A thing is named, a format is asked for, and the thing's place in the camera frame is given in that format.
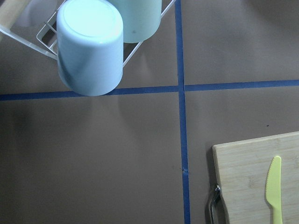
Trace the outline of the green cup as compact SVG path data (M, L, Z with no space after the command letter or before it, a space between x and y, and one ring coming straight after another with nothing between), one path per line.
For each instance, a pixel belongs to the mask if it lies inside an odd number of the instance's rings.
M138 43L149 39L158 30L161 0L111 0L123 20L125 43Z

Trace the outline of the blue cup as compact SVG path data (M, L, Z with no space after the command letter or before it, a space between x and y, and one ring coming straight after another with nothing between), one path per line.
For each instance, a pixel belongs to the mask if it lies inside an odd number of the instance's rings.
M123 75L123 21L106 0L67 0L57 14L62 82L85 96L105 95Z

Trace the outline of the bamboo cutting board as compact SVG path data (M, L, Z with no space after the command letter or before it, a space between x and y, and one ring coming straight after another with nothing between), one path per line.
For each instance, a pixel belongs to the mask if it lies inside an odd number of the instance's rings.
M216 205L222 203L226 224L299 222L299 133L217 144L212 147L217 183L208 201L208 220L218 224ZM281 213L266 199L268 171L281 157Z

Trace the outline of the clear cup rack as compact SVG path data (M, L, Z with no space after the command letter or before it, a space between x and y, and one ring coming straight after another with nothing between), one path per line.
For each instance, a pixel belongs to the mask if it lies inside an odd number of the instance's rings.
M2 0L0 2L0 38L10 37L49 57L57 59L57 12L64 0ZM43 48L11 31L13 25L31 27L41 25L36 39Z

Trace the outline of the yellow plastic knife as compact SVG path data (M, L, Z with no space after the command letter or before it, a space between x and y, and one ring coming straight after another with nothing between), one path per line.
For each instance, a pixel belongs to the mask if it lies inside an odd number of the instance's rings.
M281 202L281 165L280 156L274 156L268 170L266 179L265 196L272 209L272 221L274 224L282 224Z

